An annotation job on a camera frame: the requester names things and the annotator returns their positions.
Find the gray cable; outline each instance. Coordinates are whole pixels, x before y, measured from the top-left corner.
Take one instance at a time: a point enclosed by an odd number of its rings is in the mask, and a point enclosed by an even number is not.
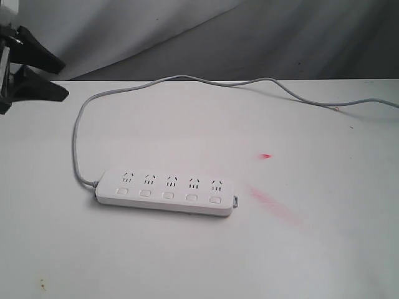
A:
[[[215,85],[215,86],[220,86],[220,87],[237,87],[237,86],[242,86],[242,85],[247,85],[247,84],[252,84],[252,83],[256,83],[256,82],[260,82],[260,81],[270,81],[273,82],[275,84],[277,84],[278,86],[280,86],[285,92],[287,92],[288,94],[292,95],[294,98],[309,104],[309,105],[315,105],[315,106],[320,106],[320,107],[343,107],[343,106],[351,106],[351,105],[357,105],[357,104],[362,104],[362,103],[370,103],[370,102],[376,102],[376,103],[381,103],[384,105],[388,105],[391,107],[395,107],[395,108],[399,108],[398,104],[392,103],[392,102],[388,102],[386,100],[381,100],[378,98],[366,98],[364,100],[357,100],[357,101],[352,101],[352,102],[347,102],[347,103],[320,103],[320,102],[314,102],[314,101],[310,101],[307,100],[305,98],[302,98],[300,95],[297,95],[296,93],[290,91],[287,87],[285,87],[282,83],[278,82],[277,80],[273,79],[273,78],[259,78],[259,79],[255,79],[255,80],[250,80],[250,81],[246,81],[246,82],[238,82],[238,83],[219,83],[219,82],[213,82],[213,81],[208,81],[205,79],[201,79],[201,78],[196,78],[193,76],[189,76],[189,75],[175,75],[175,76],[171,76],[171,77],[167,77],[167,78],[161,78],[155,81],[152,81],[150,83],[141,85],[141,86],[137,86],[137,87],[128,87],[128,88],[121,88],[121,89],[115,89],[115,90],[108,90],[106,92],[100,92],[96,95],[92,95],[90,98],[88,98],[82,105],[82,107],[79,110],[79,114],[77,115],[76,121],[75,121],[75,125],[74,125],[74,132],[72,134],[72,162],[73,162],[73,166],[74,166],[74,173],[75,176],[77,178],[77,180],[84,185],[88,185],[88,186],[92,186],[92,187],[97,187],[98,182],[97,181],[88,181],[86,179],[84,179],[79,171],[79,165],[78,165],[78,161],[77,161],[77,150],[76,150],[76,140],[77,140],[77,130],[79,127],[79,123],[80,123],[80,119],[82,118],[83,112],[86,108],[86,106],[92,101],[95,100],[96,98],[100,98],[100,97],[104,97],[106,95],[113,95],[116,93],[121,93],[121,92],[132,92],[134,90],[139,90],[139,89],[143,89],[143,88],[147,88],[150,87],[152,85],[164,82],[164,81],[168,81],[168,80],[172,80],[172,79],[176,79],[176,78],[188,78],[188,79],[192,79],[195,81],[199,81],[205,84],[210,84],[210,85]]]

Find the white table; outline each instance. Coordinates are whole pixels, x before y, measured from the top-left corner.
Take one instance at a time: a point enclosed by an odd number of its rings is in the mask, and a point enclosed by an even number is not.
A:
[[[399,80],[285,83],[399,102]],[[87,107],[87,179],[116,165],[227,176],[239,207],[223,219],[97,203],[72,173],[73,122],[90,95],[142,83],[60,84],[64,103],[0,117],[0,298],[398,298],[399,110],[336,112],[267,82],[167,82]]]

